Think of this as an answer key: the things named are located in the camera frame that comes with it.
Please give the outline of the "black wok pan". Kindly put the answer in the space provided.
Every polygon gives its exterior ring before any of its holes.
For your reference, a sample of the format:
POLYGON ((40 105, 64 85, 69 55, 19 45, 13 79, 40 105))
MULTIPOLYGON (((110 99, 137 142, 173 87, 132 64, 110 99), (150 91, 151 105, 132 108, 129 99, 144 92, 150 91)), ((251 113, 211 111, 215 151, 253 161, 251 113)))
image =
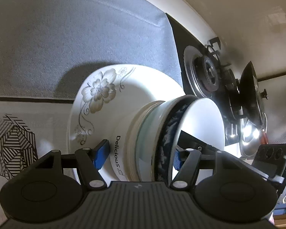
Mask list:
POLYGON ((248 118, 256 127, 266 126, 264 99, 266 90, 259 91, 258 80, 253 63, 244 68, 241 78, 236 81, 236 90, 229 92, 229 103, 234 118, 248 118))

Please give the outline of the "black pot support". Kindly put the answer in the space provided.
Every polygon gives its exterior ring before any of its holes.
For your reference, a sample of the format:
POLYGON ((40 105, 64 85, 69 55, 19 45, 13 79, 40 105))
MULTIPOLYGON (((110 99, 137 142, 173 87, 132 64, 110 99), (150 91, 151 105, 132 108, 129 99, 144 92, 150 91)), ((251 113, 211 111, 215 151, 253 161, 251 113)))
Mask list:
POLYGON ((205 44, 205 48, 208 53, 207 56, 215 60, 216 66, 219 69, 224 69, 224 68, 228 68, 231 66, 231 63, 227 61, 222 63, 221 61, 222 46, 221 46, 221 41, 218 36, 208 40, 207 44, 205 44))

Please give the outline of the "steel pot lid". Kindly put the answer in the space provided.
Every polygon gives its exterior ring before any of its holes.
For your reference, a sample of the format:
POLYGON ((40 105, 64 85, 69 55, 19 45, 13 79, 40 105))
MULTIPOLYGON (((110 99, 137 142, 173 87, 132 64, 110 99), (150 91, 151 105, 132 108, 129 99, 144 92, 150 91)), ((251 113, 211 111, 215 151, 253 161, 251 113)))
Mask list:
POLYGON ((261 145, 262 133, 267 132, 268 121, 267 116, 264 114, 264 127, 263 129, 257 128, 249 119, 244 124, 241 130, 240 137, 240 152, 241 156, 245 158, 254 158, 258 148, 261 145))

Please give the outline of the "cream bowls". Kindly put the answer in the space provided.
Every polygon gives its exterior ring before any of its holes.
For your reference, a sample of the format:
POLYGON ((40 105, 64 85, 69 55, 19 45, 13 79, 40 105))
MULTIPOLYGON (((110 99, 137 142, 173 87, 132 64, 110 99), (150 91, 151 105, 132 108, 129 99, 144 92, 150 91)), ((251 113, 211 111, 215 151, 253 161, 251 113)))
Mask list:
POLYGON ((110 163, 120 181, 140 181, 136 168, 136 141, 147 116, 163 102, 153 101, 119 121, 110 139, 110 163))

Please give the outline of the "white bowl blue pattern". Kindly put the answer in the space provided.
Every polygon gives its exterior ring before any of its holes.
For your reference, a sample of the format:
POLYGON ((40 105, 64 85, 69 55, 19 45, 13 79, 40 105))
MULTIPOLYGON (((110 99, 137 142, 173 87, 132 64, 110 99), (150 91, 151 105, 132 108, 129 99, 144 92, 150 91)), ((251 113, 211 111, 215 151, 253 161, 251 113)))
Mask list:
POLYGON ((166 118, 157 141, 154 159, 154 179, 169 184, 172 181, 174 153, 181 133, 187 133, 186 148, 191 137, 219 150, 224 150, 225 129, 222 115, 209 98, 183 96, 166 118))

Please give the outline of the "black gas stove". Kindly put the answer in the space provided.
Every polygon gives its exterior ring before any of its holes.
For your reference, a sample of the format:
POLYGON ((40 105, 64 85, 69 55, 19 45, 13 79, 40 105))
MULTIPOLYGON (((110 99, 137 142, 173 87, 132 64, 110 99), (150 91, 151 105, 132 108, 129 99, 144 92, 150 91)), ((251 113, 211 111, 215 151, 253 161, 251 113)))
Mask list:
MULTIPOLYGON (((186 94, 198 98, 210 98, 218 106, 226 130, 226 143, 240 140, 244 121, 248 118, 234 118, 229 103, 229 92, 236 90, 235 77, 230 67, 219 69, 215 60, 207 56, 205 45, 194 37, 172 16, 171 24, 177 47, 183 88, 186 94)), ((262 133, 262 144, 268 143, 267 133, 262 133)))

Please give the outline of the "grey felt mat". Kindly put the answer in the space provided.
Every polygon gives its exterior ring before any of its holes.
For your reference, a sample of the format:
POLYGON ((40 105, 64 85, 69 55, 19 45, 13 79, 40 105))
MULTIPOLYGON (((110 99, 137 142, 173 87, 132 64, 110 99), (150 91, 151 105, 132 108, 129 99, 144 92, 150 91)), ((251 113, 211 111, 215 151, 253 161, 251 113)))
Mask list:
POLYGON ((73 99, 113 64, 181 83, 167 15, 146 0, 0 0, 0 97, 73 99))

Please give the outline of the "white patterned placemat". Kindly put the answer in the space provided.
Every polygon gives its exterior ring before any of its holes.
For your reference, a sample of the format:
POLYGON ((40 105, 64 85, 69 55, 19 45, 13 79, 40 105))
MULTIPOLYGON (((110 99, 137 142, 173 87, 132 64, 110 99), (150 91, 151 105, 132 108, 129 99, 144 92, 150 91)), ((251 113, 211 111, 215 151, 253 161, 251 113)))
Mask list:
POLYGON ((0 176, 10 180, 53 149, 66 154, 71 107, 0 101, 0 176))

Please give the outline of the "light blue glazed bowl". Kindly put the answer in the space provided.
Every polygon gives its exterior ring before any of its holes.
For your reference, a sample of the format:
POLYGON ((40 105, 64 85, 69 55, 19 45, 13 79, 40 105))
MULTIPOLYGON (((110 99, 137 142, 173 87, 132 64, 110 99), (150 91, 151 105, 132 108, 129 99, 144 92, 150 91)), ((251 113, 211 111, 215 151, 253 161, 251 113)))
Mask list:
POLYGON ((158 101, 144 118, 136 140, 135 161, 140 181, 153 181, 157 142, 174 101, 158 101))

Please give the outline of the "square white floral plate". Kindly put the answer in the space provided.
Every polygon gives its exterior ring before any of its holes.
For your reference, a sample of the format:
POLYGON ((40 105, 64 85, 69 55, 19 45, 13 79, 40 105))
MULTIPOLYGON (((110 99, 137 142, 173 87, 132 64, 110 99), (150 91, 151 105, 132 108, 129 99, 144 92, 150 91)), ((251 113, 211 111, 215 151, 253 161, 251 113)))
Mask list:
POLYGON ((118 64, 96 70, 81 85, 68 122, 68 152, 110 142, 110 162, 101 169, 106 181, 128 181, 122 149, 131 122, 147 104, 183 96, 166 74, 141 65, 118 64))

